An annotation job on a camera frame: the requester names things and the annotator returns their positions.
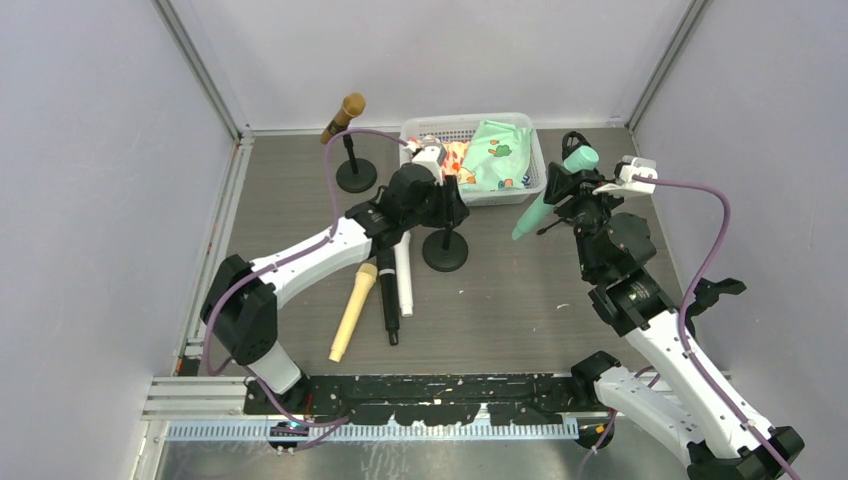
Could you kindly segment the black tripod shock-mount stand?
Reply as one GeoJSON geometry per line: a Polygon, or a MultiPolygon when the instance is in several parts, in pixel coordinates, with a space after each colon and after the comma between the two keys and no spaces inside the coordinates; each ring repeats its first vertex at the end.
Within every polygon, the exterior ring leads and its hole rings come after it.
{"type": "MultiPolygon", "coordinates": [[[[565,157],[565,152],[566,152],[567,149],[575,148],[575,147],[578,147],[579,145],[582,145],[582,144],[591,146],[589,144],[589,142],[586,140],[586,138],[582,134],[580,134],[579,132],[571,131],[571,132],[567,133],[563,137],[563,140],[562,140],[562,160],[565,157]]],[[[586,172],[586,176],[589,177],[589,178],[600,177],[602,180],[607,181],[605,179],[605,177],[597,170],[597,166],[594,170],[585,171],[585,172],[586,172]]],[[[552,212],[554,212],[556,214],[556,207],[559,206],[560,204],[556,205],[552,212]]],[[[578,240],[579,245],[581,245],[581,241],[590,239],[593,235],[595,235],[596,233],[601,231],[604,228],[604,226],[607,224],[607,222],[600,229],[575,229],[575,228],[572,227],[573,233],[576,235],[576,239],[578,240]]],[[[543,235],[548,230],[550,230],[551,228],[553,228],[554,226],[556,226],[559,223],[561,223],[561,222],[557,219],[554,223],[550,224],[549,226],[546,226],[546,227],[543,227],[543,228],[537,230],[536,234],[537,235],[543,235]]]]}

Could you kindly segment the green microphone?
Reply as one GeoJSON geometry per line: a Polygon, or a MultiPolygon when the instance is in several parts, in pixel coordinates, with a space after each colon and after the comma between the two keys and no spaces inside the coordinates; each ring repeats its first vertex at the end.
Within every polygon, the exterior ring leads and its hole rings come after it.
{"type": "Polygon", "coordinates": [[[568,194],[576,175],[581,171],[594,170],[599,159],[599,154],[591,146],[582,144],[567,149],[561,162],[549,163],[545,190],[519,217],[512,230],[511,238],[518,240],[535,231],[544,218],[554,210],[556,204],[568,194]]]}

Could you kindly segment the black round-base mic stand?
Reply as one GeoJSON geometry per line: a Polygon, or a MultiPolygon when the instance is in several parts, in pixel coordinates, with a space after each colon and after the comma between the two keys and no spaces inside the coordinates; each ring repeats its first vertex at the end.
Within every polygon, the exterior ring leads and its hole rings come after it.
{"type": "Polygon", "coordinates": [[[367,159],[359,158],[354,151],[355,145],[350,134],[342,136],[347,160],[336,170],[338,187],[347,193],[362,193],[369,190],[377,181],[375,166],[367,159]]]}

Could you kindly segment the cream yellow microphone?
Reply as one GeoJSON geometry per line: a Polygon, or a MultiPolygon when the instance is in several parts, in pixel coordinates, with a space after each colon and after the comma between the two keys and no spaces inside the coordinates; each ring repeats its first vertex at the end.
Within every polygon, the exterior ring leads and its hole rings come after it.
{"type": "Polygon", "coordinates": [[[330,347],[329,360],[339,363],[347,351],[369,292],[376,283],[377,267],[363,263],[355,274],[354,285],[330,347]]]}

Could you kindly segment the gold brown microphone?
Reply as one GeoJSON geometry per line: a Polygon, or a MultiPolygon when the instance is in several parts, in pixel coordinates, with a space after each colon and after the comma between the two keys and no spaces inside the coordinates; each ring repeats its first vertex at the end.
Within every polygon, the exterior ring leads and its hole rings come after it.
{"type": "Polygon", "coordinates": [[[338,133],[346,130],[351,121],[359,117],[366,108],[366,98],[359,92],[351,93],[344,97],[341,107],[324,128],[320,142],[326,145],[329,140],[338,133]]]}

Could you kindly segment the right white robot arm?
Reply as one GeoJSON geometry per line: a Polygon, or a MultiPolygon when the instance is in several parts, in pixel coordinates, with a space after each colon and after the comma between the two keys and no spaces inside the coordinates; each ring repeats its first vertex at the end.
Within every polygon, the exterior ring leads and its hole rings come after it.
{"type": "Polygon", "coordinates": [[[620,210],[659,180],[652,161],[627,156],[612,179],[552,163],[544,201],[574,233],[581,276],[600,319],[639,351],[673,391],[666,398],[599,351],[572,375],[591,400],[631,418],[692,479],[777,479],[804,449],[797,431],[776,426],[739,394],[698,345],[688,312],[648,273],[655,255],[645,219],[620,210]]]}

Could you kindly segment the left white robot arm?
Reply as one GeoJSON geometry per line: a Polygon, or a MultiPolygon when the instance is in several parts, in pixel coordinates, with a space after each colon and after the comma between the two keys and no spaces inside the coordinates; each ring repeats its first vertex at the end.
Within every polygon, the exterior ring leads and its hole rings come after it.
{"type": "Polygon", "coordinates": [[[200,318],[236,364],[284,395],[304,376],[278,335],[278,312],[289,300],[332,273],[387,256],[415,227],[445,230],[468,215],[455,176],[437,179],[421,164],[406,164],[380,194],[313,237],[263,258],[225,258],[200,318]]]}

